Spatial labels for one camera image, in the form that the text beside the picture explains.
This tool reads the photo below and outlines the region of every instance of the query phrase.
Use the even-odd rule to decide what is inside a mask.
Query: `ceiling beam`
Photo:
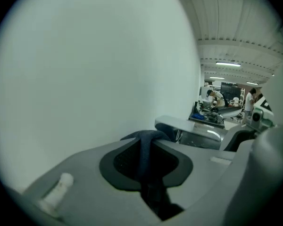
[[[214,71],[205,71],[205,75],[214,76],[214,77],[228,77],[235,80],[242,80],[242,81],[249,81],[249,82],[256,82],[256,83],[264,83],[268,79],[267,78],[261,78],[261,77],[250,77],[248,75],[238,74],[238,73],[231,73],[231,72],[214,72]]]
[[[261,75],[261,74],[253,74],[250,72],[246,72],[246,71],[241,71],[241,70],[232,70],[230,68],[207,68],[204,67],[204,71],[205,72],[215,72],[215,73],[226,73],[226,74],[231,74],[231,75],[236,75],[236,76],[243,76],[243,77],[247,77],[253,80],[260,80],[260,81],[266,81],[268,80],[268,78],[266,78],[265,76]]]
[[[239,77],[235,77],[233,75],[223,75],[222,77],[224,77],[224,80],[218,80],[218,79],[211,79],[210,76],[217,76],[216,74],[213,74],[213,73],[205,73],[204,74],[204,79],[205,80],[210,80],[210,81],[221,81],[221,82],[224,82],[224,81],[227,81],[227,82],[233,82],[233,83],[238,83],[238,84],[246,84],[246,85],[250,85],[250,84],[247,84],[246,82],[257,82],[257,84],[264,84],[266,81],[250,81],[250,79],[245,79],[245,78],[239,78]]]
[[[226,66],[226,65],[216,65],[216,62],[225,62],[225,63],[230,63],[228,60],[218,60],[218,59],[201,59],[200,64],[202,65],[215,65],[218,67],[222,68],[230,68],[231,66]],[[241,71],[246,70],[246,71],[253,71],[255,73],[262,74],[266,77],[271,77],[273,72],[269,69],[258,67],[255,65],[250,65],[247,63],[239,63],[241,64],[241,67],[233,67],[233,68],[239,68]]]
[[[233,40],[199,40],[198,41],[198,46],[215,46],[215,45],[251,49],[283,60],[283,54],[251,43],[245,43],[245,42],[239,42]]]

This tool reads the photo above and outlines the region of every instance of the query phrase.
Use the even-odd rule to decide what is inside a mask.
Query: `fluorescent light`
[[[256,84],[256,83],[252,83],[252,82],[247,82],[248,84],[252,84],[252,85],[258,85],[258,84]]]
[[[240,64],[233,64],[233,63],[223,63],[223,62],[216,62],[217,65],[229,65],[229,66],[236,66],[240,67]]]
[[[224,78],[222,78],[222,77],[210,77],[211,79],[222,79],[222,80],[224,80]]]

